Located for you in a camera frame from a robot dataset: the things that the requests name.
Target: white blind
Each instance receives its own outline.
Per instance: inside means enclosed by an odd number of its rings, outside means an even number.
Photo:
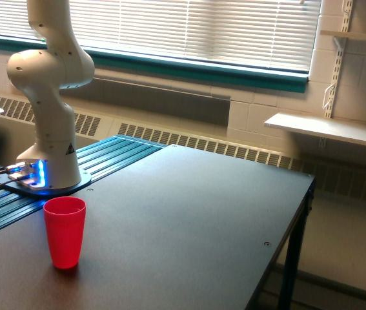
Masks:
[[[309,71],[321,0],[70,0],[83,46]],[[36,38],[25,0],[0,0],[0,35]]]

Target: red cup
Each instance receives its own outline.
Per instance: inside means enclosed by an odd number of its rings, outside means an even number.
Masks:
[[[85,223],[85,201],[58,197],[43,206],[52,263],[60,269],[78,264]]]

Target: black metal table leg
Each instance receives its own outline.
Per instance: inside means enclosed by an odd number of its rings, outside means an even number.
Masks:
[[[294,282],[298,272],[300,250],[305,232],[306,218],[310,211],[310,203],[313,199],[313,189],[308,191],[303,202],[303,212],[296,222],[292,232],[290,233],[289,246],[287,247],[287,255],[285,269],[283,272],[283,283],[278,302],[279,310],[290,310],[292,302]]]

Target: window sill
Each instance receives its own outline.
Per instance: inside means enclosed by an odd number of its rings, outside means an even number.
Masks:
[[[26,49],[44,47],[45,43],[35,40],[0,36],[0,50],[20,52]],[[230,65],[169,59],[86,46],[83,48],[91,55],[97,66],[137,70],[148,74],[161,74],[162,76],[190,79],[207,84],[260,87],[303,93],[308,81],[308,74],[258,68],[238,68]]]

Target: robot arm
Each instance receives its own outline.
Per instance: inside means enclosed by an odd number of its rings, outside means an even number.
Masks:
[[[62,189],[81,181],[75,139],[74,111],[59,89],[91,82],[94,62],[75,39],[69,0],[27,0],[30,26],[46,39],[47,50],[12,55],[8,77],[32,105],[35,144],[17,157],[28,165],[31,189]]]

